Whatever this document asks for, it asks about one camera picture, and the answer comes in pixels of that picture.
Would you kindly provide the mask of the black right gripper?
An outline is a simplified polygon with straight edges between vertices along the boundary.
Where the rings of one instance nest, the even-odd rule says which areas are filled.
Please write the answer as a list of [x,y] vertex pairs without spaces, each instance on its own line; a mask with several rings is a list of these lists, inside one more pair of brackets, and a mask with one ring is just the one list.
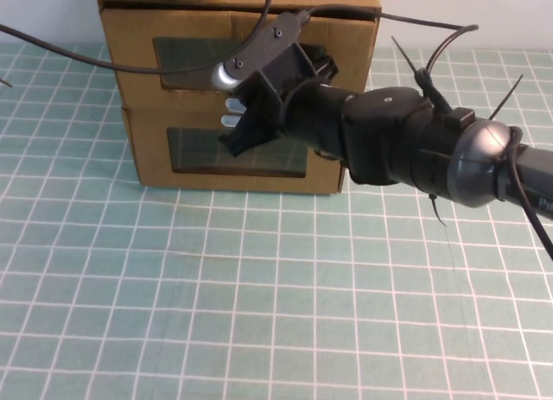
[[232,157],[282,138],[285,101],[302,82],[338,74],[334,58],[321,45],[294,43],[268,65],[239,84],[239,101],[245,113],[237,125],[219,136]]

